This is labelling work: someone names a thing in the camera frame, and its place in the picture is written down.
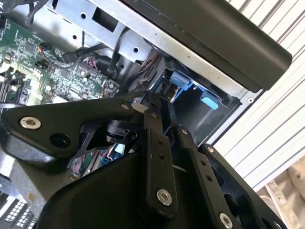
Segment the white metal siding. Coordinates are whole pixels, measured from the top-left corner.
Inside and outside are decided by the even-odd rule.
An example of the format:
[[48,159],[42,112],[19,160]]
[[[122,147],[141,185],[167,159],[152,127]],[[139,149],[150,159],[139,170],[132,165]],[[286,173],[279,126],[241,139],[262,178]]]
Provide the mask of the white metal siding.
[[228,2],[293,56],[284,76],[215,144],[259,190],[305,155],[305,0]]

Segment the black panel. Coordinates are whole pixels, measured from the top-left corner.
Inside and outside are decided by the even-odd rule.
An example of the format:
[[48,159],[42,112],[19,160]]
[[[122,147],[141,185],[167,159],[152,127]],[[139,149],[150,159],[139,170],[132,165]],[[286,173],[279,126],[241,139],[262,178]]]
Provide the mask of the black panel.
[[225,0],[121,0],[257,92],[269,90],[292,56]]

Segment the silver screw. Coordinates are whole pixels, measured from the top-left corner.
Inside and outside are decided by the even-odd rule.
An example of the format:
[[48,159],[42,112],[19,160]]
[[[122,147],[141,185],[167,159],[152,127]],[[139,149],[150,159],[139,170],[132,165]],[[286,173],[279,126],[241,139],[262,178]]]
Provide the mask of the silver screw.
[[157,116],[156,114],[154,114],[154,113],[151,113],[151,115],[152,115],[152,117],[154,117],[154,118],[158,118],[158,116]]
[[173,202],[171,194],[165,189],[157,191],[157,198],[165,206],[170,206]]
[[233,228],[233,223],[226,214],[220,213],[219,214],[219,219],[222,222],[222,224],[225,226],[225,228],[228,228],[228,229]]
[[41,122],[34,117],[24,117],[20,120],[20,125],[28,130],[37,130],[41,127]]
[[273,221],[273,223],[274,223],[274,225],[276,226],[276,228],[282,229],[281,225],[280,225],[278,222]]
[[247,102],[248,102],[249,104],[253,103],[253,102],[254,102],[254,98],[253,98],[253,97],[248,98]]
[[182,129],[182,133],[184,133],[185,135],[189,134],[189,132],[186,129]]
[[209,151],[211,154],[213,154],[213,153],[214,153],[214,150],[213,150],[213,148],[212,148],[212,147],[209,147],[209,146],[208,146],[206,149],[207,149],[207,150],[208,150],[208,151]]
[[129,110],[129,107],[125,104],[122,104],[121,107],[124,108],[125,110]]

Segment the green circuit board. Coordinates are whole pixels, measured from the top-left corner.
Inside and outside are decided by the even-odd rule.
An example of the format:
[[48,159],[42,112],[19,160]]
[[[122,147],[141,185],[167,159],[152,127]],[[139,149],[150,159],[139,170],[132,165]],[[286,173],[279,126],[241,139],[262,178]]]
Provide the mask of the green circuit board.
[[[60,69],[39,53],[44,41],[16,23],[0,19],[0,102],[37,105],[112,97],[119,85],[88,62]],[[64,52],[53,47],[46,56],[63,66]]]

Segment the mechanical arm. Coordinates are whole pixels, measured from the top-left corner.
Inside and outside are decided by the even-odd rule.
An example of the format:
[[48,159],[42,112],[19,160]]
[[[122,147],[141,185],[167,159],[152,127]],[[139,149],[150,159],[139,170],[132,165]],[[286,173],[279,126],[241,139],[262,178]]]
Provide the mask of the mechanical arm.
[[108,98],[10,109],[0,134],[32,171],[59,176],[73,158],[125,145],[122,157],[53,194],[36,229],[286,228],[216,149],[196,147],[158,94],[136,106]]

